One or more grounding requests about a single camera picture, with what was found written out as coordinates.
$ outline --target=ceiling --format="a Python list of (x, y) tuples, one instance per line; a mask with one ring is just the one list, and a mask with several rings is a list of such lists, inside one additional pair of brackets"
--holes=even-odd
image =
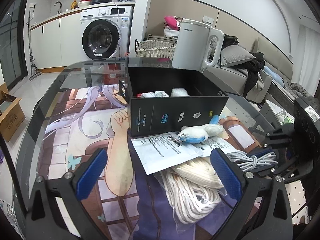
[(311, 12), (309, 6), (304, 0), (283, 0), (291, 13), (296, 16), (297, 21), (301, 25), (305, 25), (316, 31), (320, 31), (320, 25), (318, 24), (316, 17)]

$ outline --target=curtain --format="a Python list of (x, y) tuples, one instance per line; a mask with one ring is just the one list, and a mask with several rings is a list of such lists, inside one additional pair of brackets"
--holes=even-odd
[(314, 96), (320, 80), (320, 33), (300, 25), (292, 82)]

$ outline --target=cardboard box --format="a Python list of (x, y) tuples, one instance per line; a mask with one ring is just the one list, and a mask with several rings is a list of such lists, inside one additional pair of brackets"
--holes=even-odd
[[(229, 96), (196, 70), (127, 67), (127, 88), (120, 82), (119, 92), (130, 106), (131, 136), (148, 136), (181, 131), (220, 115)], [(190, 97), (137, 98), (140, 93), (184, 88)]]
[[(6, 83), (0, 86), (0, 90), (11, 96), (8, 92)], [(14, 97), (14, 101), (9, 105), (9, 107), (0, 115), (0, 133), (4, 139), (9, 142), (12, 135), (15, 133), (17, 128), (26, 118), (20, 105), (19, 101), (22, 98)], [(0, 93), (0, 100), (4, 99), (2, 93)]]

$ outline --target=black jacket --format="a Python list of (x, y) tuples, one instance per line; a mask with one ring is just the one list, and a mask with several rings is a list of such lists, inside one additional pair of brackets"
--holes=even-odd
[(258, 82), (258, 73), (261, 69), (264, 68), (264, 59), (263, 59), (263, 53), (262, 52), (257, 52), (257, 53), (251, 53), (253, 56), (256, 58), (239, 64), (232, 66), (231, 68), (234, 69), (246, 69), (248, 71), (248, 79), (245, 83), (244, 86), (244, 92), (243, 92), (243, 97), (247, 97), (247, 93), (254, 88), (254, 86)]

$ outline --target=washing machine door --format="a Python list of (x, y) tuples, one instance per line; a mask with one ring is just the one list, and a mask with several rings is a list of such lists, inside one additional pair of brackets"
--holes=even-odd
[(84, 30), (82, 46), (91, 59), (109, 58), (116, 51), (119, 38), (115, 25), (106, 20), (95, 20)]

